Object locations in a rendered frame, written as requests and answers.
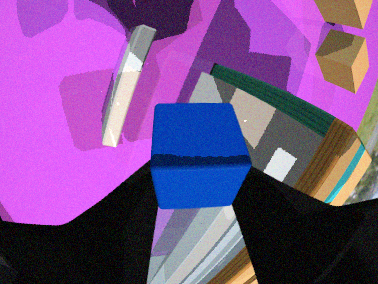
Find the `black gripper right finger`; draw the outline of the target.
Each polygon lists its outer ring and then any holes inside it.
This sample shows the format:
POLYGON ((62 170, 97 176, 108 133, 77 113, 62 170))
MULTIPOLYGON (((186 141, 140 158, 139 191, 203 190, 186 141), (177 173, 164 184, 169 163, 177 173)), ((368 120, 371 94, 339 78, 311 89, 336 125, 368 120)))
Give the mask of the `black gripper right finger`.
POLYGON ((252 166, 232 202, 258 284, 318 284, 378 230, 378 197, 333 206, 252 166))

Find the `blue block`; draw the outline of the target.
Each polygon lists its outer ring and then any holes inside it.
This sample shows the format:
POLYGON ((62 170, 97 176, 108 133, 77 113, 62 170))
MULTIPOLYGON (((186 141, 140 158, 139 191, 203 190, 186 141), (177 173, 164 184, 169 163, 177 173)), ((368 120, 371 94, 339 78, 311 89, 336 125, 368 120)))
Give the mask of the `blue block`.
POLYGON ((232 103, 157 105, 150 149, 164 210, 232 205, 253 165, 232 103))

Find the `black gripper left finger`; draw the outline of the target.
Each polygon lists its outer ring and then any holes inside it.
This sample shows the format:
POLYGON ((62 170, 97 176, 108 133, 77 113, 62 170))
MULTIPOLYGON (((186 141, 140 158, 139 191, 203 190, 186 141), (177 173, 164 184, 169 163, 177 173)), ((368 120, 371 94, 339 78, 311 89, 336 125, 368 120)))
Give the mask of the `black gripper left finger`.
POLYGON ((0 267, 55 284, 146 284, 157 209, 149 161, 64 225, 0 219, 0 267))

